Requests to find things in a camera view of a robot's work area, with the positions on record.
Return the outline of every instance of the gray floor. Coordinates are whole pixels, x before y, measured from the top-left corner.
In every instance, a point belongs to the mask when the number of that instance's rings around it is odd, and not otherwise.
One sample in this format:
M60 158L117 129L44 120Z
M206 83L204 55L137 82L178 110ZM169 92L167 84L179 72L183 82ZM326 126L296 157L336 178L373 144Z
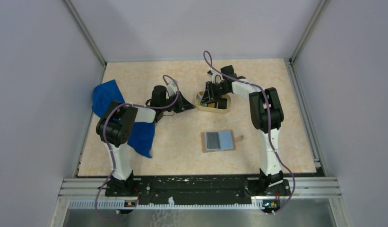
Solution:
M102 210L111 217L114 210ZM277 227L335 226L328 200L292 200L276 216L260 210L135 210L116 221L100 219L94 210L68 210L64 227Z

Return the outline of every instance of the wooden table surface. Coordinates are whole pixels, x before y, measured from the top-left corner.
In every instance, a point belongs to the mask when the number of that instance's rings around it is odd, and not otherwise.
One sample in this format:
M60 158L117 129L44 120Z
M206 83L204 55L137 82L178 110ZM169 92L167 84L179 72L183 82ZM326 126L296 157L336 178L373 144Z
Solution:
M214 60L221 68L233 65L238 76L263 88L275 87L285 119L279 135L279 154L295 173L316 172L308 139L283 59ZM183 96L194 103L205 89L208 66L204 61L146 61L108 63L103 82L116 79L124 100L144 104L156 85L164 85L162 75L178 81ZM244 98L229 94L230 111L225 114L197 109L163 117L156 124L152 158L129 147L134 175L258 174L261 140L253 127L250 107ZM105 145L95 132L99 117L93 116L79 166L79 176L108 175L111 171ZM236 150L203 153L201 132L233 130L244 135Z

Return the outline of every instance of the white wall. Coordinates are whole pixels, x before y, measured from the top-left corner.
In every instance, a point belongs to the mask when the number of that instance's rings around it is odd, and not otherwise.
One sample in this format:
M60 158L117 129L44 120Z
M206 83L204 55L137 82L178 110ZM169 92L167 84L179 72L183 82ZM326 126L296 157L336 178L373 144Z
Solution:
M106 61L291 57L319 0L72 0Z
M388 0L331 1L295 66L354 226L388 226Z
M0 227L49 225L101 68L60 0L0 1Z

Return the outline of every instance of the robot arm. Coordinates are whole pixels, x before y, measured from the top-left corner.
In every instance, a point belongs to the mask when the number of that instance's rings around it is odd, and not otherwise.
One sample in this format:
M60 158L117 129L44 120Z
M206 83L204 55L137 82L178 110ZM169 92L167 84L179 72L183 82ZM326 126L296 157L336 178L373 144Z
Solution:
M232 81L219 75L223 79L219 83L216 83L215 78L218 75L215 75L213 71L209 71L208 75L212 77L212 81L208 81L206 83L206 89L201 103L209 104L217 102L220 100L219 98L221 95L227 93L234 93L248 100L250 102L252 124L257 130L259 130L259 134L262 139L262 161L260 165L262 187L267 190L269 187L282 183L283 172L274 150L269 143L267 110L266 107L263 106L265 104L265 100L260 89L250 85L250 82L248 82L245 77L237 77L231 65L221 68L221 72L239 80L240 82ZM271 87L265 89L265 93L268 97L271 115L271 140L277 150L279 129L281 127L281 122L284 119L283 110L275 88Z

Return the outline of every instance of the blue towel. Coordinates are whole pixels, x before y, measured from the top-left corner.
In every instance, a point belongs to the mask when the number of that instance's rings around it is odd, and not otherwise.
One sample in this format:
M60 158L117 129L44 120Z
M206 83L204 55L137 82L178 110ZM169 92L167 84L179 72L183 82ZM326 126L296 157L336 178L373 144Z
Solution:
M99 117L102 117L113 100L124 103L123 95L115 80L96 86L92 93L92 111ZM135 122L127 144L140 155L152 158L150 150L154 136L154 123Z

